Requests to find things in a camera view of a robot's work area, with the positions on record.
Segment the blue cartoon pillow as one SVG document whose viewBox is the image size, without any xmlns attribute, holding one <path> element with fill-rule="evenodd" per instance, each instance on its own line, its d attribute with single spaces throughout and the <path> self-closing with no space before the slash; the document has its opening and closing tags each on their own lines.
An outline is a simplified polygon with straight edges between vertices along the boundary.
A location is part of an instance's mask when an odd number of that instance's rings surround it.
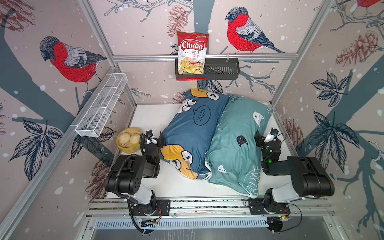
<svg viewBox="0 0 384 240">
<path fill-rule="evenodd" d="M 183 95 L 185 98 L 176 115 L 162 132 L 166 144 L 161 148 L 160 157 L 186 178 L 207 180 L 212 172 L 207 167 L 205 154 L 229 96 L 198 88 Z"/>
</svg>

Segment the teal cat pillow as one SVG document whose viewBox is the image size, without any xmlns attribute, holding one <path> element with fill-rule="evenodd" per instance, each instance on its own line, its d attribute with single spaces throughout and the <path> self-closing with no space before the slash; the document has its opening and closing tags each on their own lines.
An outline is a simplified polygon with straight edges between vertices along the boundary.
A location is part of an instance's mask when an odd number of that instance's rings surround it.
<svg viewBox="0 0 384 240">
<path fill-rule="evenodd" d="M 255 134 L 264 135 L 276 111 L 263 103 L 239 95 L 230 95 L 220 117 L 209 150 L 206 167 L 209 183 L 256 198 L 261 178 L 261 149 Z"/>
</svg>

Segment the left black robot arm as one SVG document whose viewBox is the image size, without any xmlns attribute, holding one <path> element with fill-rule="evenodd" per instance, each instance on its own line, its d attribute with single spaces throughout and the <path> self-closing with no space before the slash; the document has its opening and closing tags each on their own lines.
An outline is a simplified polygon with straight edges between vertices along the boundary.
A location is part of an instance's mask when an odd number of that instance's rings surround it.
<svg viewBox="0 0 384 240">
<path fill-rule="evenodd" d="M 126 200 L 135 216 L 162 214 L 155 192 L 145 187 L 142 179 L 158 177 L 161 168 L 160 149 L 165 144 L 163 134 L 159 138 L 155 138 L 151 131 L 140 134 L 142 154 L 119 156 L 105 180 L 105 190 Z"/>
</svg>

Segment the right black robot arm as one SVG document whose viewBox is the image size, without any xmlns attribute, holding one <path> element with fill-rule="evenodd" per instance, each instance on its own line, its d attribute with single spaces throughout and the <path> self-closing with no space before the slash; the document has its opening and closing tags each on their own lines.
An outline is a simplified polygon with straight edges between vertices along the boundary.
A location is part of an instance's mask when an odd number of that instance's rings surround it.
<svg viewBox="0 0 384 240">
<path fill-rule="evenodd" d="M 279 131 L 271 129 L 263 137 L 259 131 L 255 134 L 256 146 L 261 148 L 261 167 L 267 176 L 290 176 L 291 181 L 278 188 L 268 189 L 264 195 L 264 210 L 274 214 L 284 211 L 288 203 L 305 198 L 318 199 L 331 197 L 335 186 L 320 162 L 315 157 L 288 156 L 280 160 L 282 141 Z"/>
</svg>

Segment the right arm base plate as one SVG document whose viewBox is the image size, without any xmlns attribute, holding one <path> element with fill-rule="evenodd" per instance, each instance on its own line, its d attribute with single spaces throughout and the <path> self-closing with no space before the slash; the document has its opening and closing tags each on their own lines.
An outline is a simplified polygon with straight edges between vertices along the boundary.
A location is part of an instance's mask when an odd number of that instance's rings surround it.
<svg viewBox="0 0 384 240">
<path fill-rule="evenodd" d="M 274 201 L 267 203 L 266 200 L 260 198 L 248 199 L 245 206 L 249 208 L 251 215 L 288 216 L 291 214 L 288 204 Z"/>
</svg>

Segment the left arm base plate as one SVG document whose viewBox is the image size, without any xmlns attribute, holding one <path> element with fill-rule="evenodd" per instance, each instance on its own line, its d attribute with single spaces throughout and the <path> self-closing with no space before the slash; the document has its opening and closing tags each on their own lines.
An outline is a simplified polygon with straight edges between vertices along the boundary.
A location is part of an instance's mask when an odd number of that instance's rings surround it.
<svg viewBox="0 0 384 240">
<path fill-rule="evenodd" d="M 134 217 L 164 217 L 170 215 L 170 208 L 170 200 L 156 200 L 148 205 L 131 205 L 129 210 Z"/>
</svg>

